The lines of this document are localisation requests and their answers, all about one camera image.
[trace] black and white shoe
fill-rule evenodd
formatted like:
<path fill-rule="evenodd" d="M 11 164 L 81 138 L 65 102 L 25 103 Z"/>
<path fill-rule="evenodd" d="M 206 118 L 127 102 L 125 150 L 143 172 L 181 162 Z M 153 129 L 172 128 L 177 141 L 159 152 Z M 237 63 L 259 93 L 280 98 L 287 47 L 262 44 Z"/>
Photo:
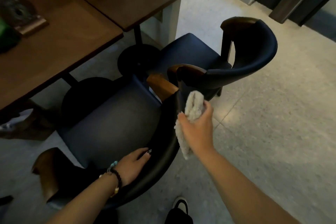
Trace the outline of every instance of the black and white shoe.
<path fill-rule="evenodd" d="M 173 208 L 178 208 L 188 215 L 188 203 L 187 203 L 187 200 L 183 197 L 178 197 L 175 200 L 173 204 Z"/>

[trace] tile floor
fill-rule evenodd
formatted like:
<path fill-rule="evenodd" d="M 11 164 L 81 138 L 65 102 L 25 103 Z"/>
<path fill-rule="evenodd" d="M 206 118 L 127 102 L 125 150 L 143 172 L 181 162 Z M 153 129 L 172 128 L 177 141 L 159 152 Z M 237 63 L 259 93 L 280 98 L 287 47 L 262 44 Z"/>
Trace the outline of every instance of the tile floor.
<path fill-rule="evenodd" d="M 191 32 L 220 53 L 223 20 L 250 16 L 269 25 L 279 42 L 274 60 L 211 101 L 214 144 L 302 223 L 335 223 L 336 43 L 290 21 L 278 24 L 269 13 L 238 0 L 182 0 L 177 37 Z M 73 75 L 119 77 L 117 57 L 131 44 L 127 35 Z M 59 80 L 33 99 L 57 109 L 68 88 Z M 57 133 L 44 142 L 0 140 L 0 196 L 15 197 L 2 223 L 44 223 L 55 212 L 44 205 L 38 177 L 30 174 L 38 154 L 55 146 L 71 157 Z M 178 195 L 188 199 L 195 224 L 232 223 L 207 172 L 180 153 L 156 185 L 119 208 L 120 223 L 164 223 Z"/>

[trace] person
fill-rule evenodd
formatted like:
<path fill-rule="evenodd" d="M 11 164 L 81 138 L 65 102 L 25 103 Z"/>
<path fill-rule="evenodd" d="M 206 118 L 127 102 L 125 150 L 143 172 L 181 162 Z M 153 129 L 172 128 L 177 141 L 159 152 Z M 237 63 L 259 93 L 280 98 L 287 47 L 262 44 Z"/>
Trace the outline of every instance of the person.
<path fill-rule="evenodd" d="M 183 113 L 178 115 L 178 119 L 184 137 L 210 174 L 234 223 L 299 223 L 215 150 L 212 139 L 213 108 L 207 101 L 204 101 L 204 105 L 206 110 L 196 122 L 190 123 Z M 139 175 L 150 157 L 150 151 L 142 148 L 120 160 L 114 169 L 119 173 L 123 186 Z M 56 213 L 48 224 L 92 224 L 117 185 L 117 176 L 105 173 Z M 193 223 L 183 198 L 177 198 L 165 221 L 165 224 L 179 223 Z"/>

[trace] folded cleaning cloth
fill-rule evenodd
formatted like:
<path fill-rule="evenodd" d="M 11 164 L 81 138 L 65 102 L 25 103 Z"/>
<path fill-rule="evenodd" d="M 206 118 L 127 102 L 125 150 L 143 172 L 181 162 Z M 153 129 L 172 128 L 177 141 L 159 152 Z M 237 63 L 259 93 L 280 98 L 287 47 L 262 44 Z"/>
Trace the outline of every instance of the folded cleaning cloth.
<path fill-rule="evenodd" d="M 205 111 L 203 102 L 204 102 L 204 96 L 202 95 L 202 93 L 195 90 L 189 94 L 187 102 L 185 104 L 184 114 L 191 123 L 195 122 Z M 174 129 L 177 136 L 177 140 L 181 147 L 183 157 L 185 159 L 188 159 L 193 154 L 193 152 L 184 138 L 182 127 L 179 120 L 176 120 Z"/>

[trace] green object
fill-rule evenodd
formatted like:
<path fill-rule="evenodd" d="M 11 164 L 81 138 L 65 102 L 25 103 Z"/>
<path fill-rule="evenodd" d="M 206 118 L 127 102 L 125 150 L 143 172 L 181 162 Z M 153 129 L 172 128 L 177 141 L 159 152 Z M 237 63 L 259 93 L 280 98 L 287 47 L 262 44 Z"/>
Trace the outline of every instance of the green object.
<path fill-rule="evenodd" d="M 20 36 L 0 18 L 0 53 L 8 51 L 20 41 Z"/>

